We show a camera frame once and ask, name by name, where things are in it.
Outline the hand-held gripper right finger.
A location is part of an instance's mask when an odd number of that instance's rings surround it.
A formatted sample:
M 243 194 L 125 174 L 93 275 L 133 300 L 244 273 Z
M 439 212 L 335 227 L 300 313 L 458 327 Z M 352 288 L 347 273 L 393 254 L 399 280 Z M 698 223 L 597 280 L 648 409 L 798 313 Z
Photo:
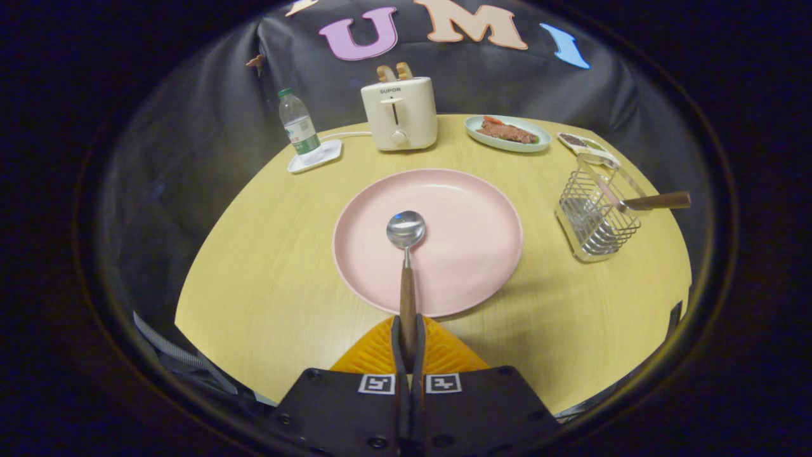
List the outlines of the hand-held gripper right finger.
M 524 454 L 560 423 L 513 366 L 490 367 L 436 321 L 417 318 L 415 454 Z

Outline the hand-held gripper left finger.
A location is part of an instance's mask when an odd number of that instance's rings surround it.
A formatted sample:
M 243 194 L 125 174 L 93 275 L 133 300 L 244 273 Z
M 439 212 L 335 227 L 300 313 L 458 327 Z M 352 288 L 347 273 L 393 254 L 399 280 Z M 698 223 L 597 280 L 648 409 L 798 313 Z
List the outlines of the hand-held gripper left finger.
M 393 364 L 388 373 L 302 371 L 272 414 L 272 436 L 291 454 L 398 454 L 409 387 L 400 318 L 378 324 L 373 337 Z

